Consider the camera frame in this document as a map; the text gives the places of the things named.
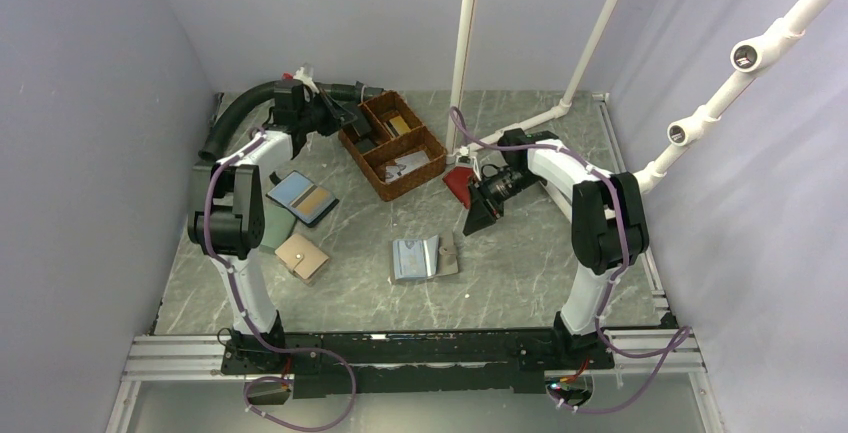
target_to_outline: white pole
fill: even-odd
[[[636,173],[642,193],[651,191],[671,165],[701,139],[722,113],[756,78],[768,71],[801,39],[804,30],[832,0],[798,0],[783,18],[778,18],[762,35],[740,41],[730,60],[736,71],[705,104],[688,118],[675,121],[666,131],[671,144],[656,160]]]
[[[574,97],[574,92],[577,91],[577,87],[580,86],[580,80],[583,79],[583,74],[586,73],[586,67],[589,66],[589,61],[592,59],[592,55],[595,54],[595,49],[598,47],[598,42],[601,41],[601,36],[604,34],[604,30],[607,27],[607,23],[609,23],[609,19],[612,16],[613,10],[615,10],[616,4],[618,4],[618,0],[606,0],[604,2],[604,6],[601,8],[601,13],[598,15],[597,21],[595,21],[595,27],[592,29],[592,33],[589,34],[589,40],[586,42],[586,46],[583,48],[583,53],[580,55],[580,60],[578,60],[577,62],[577,67],[574,69],[574,73],[571,75],[571,80],[568,82],[568,87],[565,89],[565,95],[563,95],[562,99],[559,100],[559,104],[542,114],[536,115],[532,118],[528,118],[519,123],[513,123],[512,125],[497,130],[491,135],[483,138],[484,143],[491,144],[497,142],[500,139],[501,135],[503,135],[503,132],[506,130],[511,130],[514,128],[521,128],[522,130],[527,130],[539,126],[542,123],[545,123],[546,121],[550,121],[555,118],[564,116],[566,113],[568,113],[568,110],[571,108],[571,99]],[[477,144],[471,144],[469,146],[472,151],[479,150],[481,148],[480,145]]]
[[[477,0],[462,0],[459,10],[459,33],[456,37],[456,55],[453,60],[453,83],[451,84],[451,106],[459,108],[462,87],[465,81],[465,64],[468,60],[468,44],[471,42],[471,23],[474,21],[474,5]],[[449,152],[456,148],[456,125],[448,115],[448,134],[445,147]]]

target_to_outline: black hose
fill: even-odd
[[[245,91],[227,107],[206,137],[203,148],[197,152],[201,160],[215,162],[224,156],[227,145],[236,129],[254,108],[274,98],[274,84],[269,81]]]

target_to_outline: wall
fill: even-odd
[[[220,90],[248,88],[304,61],[322,81],[451,85],[461,0],[170,1]],[[654,1],[622,2],[583,88],[609,90]],[[478,0],[466,87],[564,89],[603,2]]]
[[[731,47],[795,0],[660,0],[612,89],[631,170],[733,71]],[[848,429],[848,0],[727,110],[645,201],[731,432]]]
[[[3,431],[103,431],[211,89],[165,0],[0,0]]]

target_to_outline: brown woven basket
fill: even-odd
[[[445,147],[433,136],[430,129],[421,123],[418,116],[412,112],[397,92],[387,91],[362,103],[360,108],[368,123],[371,124],[370,137],[378,145],[377,148],[365,154],[360,153],[354,143],[361,138],[349,127],[343,128],[339,132],[339,140],[356,161],[359,169],[362,170],[368,182],[374,187],[380,199],[392,201],[445,171],[447,157]],[[403,117],[411,131],[397,138],[392,138],[383,124],[398,115]],[[393,164],[396,158],[416,151],[427,153],[430,161],[391,183],[383,181],[386,166]]]

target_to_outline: tan wallet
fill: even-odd
[[[292,275],[311,285],[318,270],[330,260],[323,251],[313,245],[303,235],[295,233],[286,240],[276,251],[277,257]]]

